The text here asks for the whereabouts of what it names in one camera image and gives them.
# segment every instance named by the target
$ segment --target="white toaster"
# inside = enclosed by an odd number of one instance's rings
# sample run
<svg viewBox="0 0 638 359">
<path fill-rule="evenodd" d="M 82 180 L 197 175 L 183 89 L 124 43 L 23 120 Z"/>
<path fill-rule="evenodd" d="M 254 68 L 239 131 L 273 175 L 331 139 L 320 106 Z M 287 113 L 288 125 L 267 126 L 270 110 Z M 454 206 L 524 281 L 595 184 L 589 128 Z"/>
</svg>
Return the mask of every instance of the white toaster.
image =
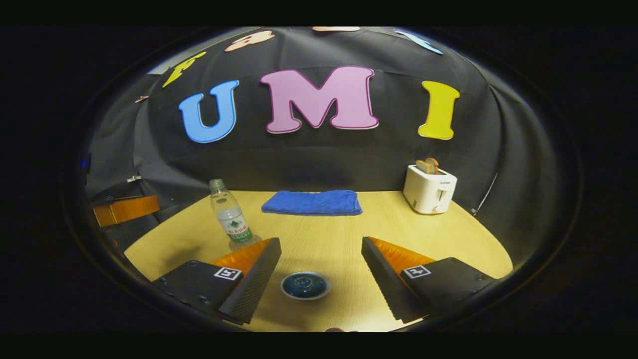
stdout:
<svg viewBox="0 0 638 359">
<path fill-rule="evenodd" d="M 403 195 L 410 206 L 425 215 L 446 212 L 452 202 L 456 177 L 438 169 L 438 174 L 428 174 L 417 168 L 408 166 Z"/>
</svg>

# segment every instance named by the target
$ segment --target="yellow letter i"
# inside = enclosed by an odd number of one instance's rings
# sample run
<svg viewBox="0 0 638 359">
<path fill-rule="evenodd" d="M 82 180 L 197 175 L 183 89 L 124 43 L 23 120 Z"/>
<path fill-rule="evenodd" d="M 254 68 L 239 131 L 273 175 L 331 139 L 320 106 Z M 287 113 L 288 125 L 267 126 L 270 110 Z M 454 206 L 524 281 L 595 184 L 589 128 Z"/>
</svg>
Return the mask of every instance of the yellow letter i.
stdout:
<svg viewBox="0 0 638 359">
<path fill-rule="evenodd" d="M 419 135 L 439 140 L 449 140 L 454 135 L 451 129 L 454 100 L 460 94 L 454 88 L 434 81 L 421 82 L 430 94 L 426 122 L 419 126 Z"/>
</svg>

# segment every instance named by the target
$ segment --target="dark blue bowl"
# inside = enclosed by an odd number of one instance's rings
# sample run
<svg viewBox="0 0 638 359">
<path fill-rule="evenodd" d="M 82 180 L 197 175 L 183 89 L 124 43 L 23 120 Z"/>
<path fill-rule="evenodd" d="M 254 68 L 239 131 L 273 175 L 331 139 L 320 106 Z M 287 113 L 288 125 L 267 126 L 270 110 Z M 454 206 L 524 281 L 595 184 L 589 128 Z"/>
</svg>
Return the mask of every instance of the dark blue bowl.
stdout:
<svg viewBox="0 0 638 359">
<path fill-rule="evenodd" d="M 281 291 L 298 300 L 319 299 L 330 292 L 330 280 L 314 271 L 298 271 L 281 281 Z"/>
</svg>

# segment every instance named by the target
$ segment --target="foam letter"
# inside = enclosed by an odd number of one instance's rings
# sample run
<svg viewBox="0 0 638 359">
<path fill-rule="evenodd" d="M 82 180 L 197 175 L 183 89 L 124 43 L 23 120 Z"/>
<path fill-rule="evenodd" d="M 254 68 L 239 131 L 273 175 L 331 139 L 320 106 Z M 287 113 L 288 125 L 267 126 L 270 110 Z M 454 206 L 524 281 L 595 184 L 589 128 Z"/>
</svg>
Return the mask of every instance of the foam letter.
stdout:
<svg viewBox="0 0 638 359">
<path fill-rule="evenodd" d="M 239 40 L 233 41 L 233 44 L 227 47 L 225 52 L 231 52 L 237 49 L 241 49 L 244 46 L 252 45 L 254 43 L 264 42 L 266 40 L 270 40 L 273 37 L 275 36 L 272 34 L 272 31 L 262 31 L 261 33 L 248 35 L 248 36 L 242 37 Z"/>
<path fill-rule="evenodd" d="M 184 71 L 185 69 L 189 68 L 195 62 L 195 60 L 197 60 L 198 58 L 200 58 L 200 57 L 202 57 L 204 55 L 206 55 L 206 51 L 201 52 L 201 53 L 191 57 L 190 59 L 184 61 L 183 63 L 177 65 L 175 67 L 175 70 L 173 70 L 173 73 L 170 74 L 170 77 L 168 78 L 168 80 L 166 81 L 164 86 L 162 86 L 162 88 L 165 88 L 169 83 L 177 80 L 182 75 L 182 71 Z"/>
<path fill-rule="evenodd" d="M 379 120 L 372 115 L 368 86 L 374 74 L 365 67 L 339 67 L 319 89 L 295 70 L 263 76 L 262 82 L 271 89 L 272 102 L 272 121 L 266 125 L 266 130 L 283 134 L 300 129 L 301 121 L 292 114 L 293 103 L 306 121 L 318 128 L 335 101 L 337 114 L 330 120 L 332 126 L 349 130 L 377 127 Z"/>
<path fill-rule="evenodd" d="M 313 26 L 313 30 L 324 32 L 324 31 L 359 31 L 361 28 L 359 26 Z"/>
<path fill-rule="evenodd" d="M 432 47 L 432 45 L 430 45 L 429 42 L 421 40 L 420 38 L 417 38 L 416 36 L 412 35 L 412 34 L 408 34 L 408 33 L 402 33 L 400 31 L 397 31 L 397 34 L 401 34 L 404 36 L 407 36 L 407 38 L 409 38 L 413 43 L 416 43 L 417 45 L 421 46 L 424 49 L 430 50 L 432 52 L 434 52 L 435 54 L 439 54 L 439 55 L 443 55 L 443 53 L 437 49 L 435 49 L 434 47 Z"/>
<path fill-rule="evenodd" d="M 426 122 L 419 126 L 419 135 L 439 140 L 449 140 L 454 135 L 450 128 L 454 100 L 460 94 L 454 88 L 434 81 L 421 82 L 421 86 L 430 94 L 430 105 Z"/>
<path fill-rule="evenodd" d="M 204 126 L 199 103 L 204 95 L 198 93 L 179 104 L 184 119 L 186 134 L 191 140 L 199 143 L 218 141 L 233 130 L 237 115 L 235 113 L 235 100 L 233 89 L 239 85 L 239 81 L 233 80 L 221 83 L 211 89 L 211 95 L 217 98 L 217 111 L 219 122 L 214 126 Z"/>
</svg>

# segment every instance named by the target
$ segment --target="plastic bottle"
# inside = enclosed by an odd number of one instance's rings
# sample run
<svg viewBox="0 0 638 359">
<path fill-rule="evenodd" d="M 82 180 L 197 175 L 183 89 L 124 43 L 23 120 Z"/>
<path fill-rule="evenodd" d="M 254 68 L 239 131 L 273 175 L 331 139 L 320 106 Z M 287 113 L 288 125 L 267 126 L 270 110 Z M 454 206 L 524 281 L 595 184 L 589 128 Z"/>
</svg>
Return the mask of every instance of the plastic bottle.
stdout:
<svg viewBox="0 0 638 359">
<path fill-rule="evenodd" d="M 260 238 L 251 232 L 239 203 L 237 203 L 232 193 L 226 189 L 224 182 L 219 178 L 212 179 L 209 182 L 209 186 L 211 188 L 212 210 L 222 228 L 230 237 L 230 243 L 228 244 L 230 249 L 237 250 L 257 243 Z"/>
</svg>

